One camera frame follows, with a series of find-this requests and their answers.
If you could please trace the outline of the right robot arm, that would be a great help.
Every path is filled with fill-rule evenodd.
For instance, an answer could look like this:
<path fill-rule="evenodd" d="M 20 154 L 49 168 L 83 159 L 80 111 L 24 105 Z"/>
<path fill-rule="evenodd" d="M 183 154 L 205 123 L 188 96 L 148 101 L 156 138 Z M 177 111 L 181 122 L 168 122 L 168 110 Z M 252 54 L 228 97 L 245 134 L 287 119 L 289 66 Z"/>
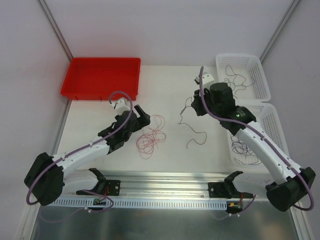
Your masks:
<path fill-rule="evenodd" d="M 264 132 L 257 118 L 244 106 L 236 105 L 232 89 L 224 82 L 208 88 L 199 82 L 191 107 L 197 116 L 210 115 L 238 140 L 248 146 L 268 170 L 267 174 L 235 171 L 224 180 L 229 197 L 240 193 L 265 196 L 279 211 L 294 207 L 311 211 L 315 206 L 311 192 L 316 173 L 288 157 Z"/>

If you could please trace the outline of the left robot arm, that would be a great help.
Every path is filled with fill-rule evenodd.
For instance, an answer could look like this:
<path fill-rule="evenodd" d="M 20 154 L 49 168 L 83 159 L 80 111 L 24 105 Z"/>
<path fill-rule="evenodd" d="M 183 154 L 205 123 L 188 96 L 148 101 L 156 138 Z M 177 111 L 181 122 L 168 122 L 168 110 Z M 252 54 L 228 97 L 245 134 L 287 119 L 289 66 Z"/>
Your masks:
<path fill-rule="evenodd" d="M 151 123 L 150 118 L 135 105 L 116 115 L 115 122 L 83 146 L 61 154 L 39 154 L 24 179 L 26 203 L 47 206 L 68 193 L 106 197 L 111 188 L 104 175 L 96 168 L 79 168 L 122 148 L 133 133 Z"/>

